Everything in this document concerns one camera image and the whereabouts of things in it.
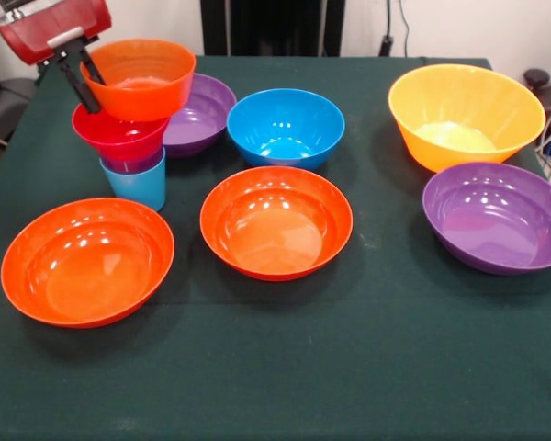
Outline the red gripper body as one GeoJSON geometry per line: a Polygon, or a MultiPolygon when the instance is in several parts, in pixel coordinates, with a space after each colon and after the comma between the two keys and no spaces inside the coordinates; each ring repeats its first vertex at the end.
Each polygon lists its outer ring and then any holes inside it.
{"type": "Polygon", "coordinates": [[[92,39],[111,27],[104,1],[6,1],[0,35],[28,65],[44,62],[69,40],[92,39]]]}

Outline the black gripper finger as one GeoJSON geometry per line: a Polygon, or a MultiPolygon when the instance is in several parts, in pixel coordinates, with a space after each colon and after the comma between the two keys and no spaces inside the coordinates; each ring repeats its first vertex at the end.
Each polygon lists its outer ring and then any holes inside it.
{"type": "Polygon", "coordinates": [[[86,111],[89,114],[99,113],[102,109],[100,104],[89,86],[78,79],[73,68],[68,63],[67,57],[60,56],[57,59],[57,65],[86,111]]]}
{"type": "Polygon", "coordinates": [[[97,84],[106,85],[106,81],[96,67],[95,62],[91,55],[88,53],[85,45],[83,43],[77,43],[76,46],[82,62],[82,66],[84,67],[84,70],[87,74],[87,78],[97,84]]]}

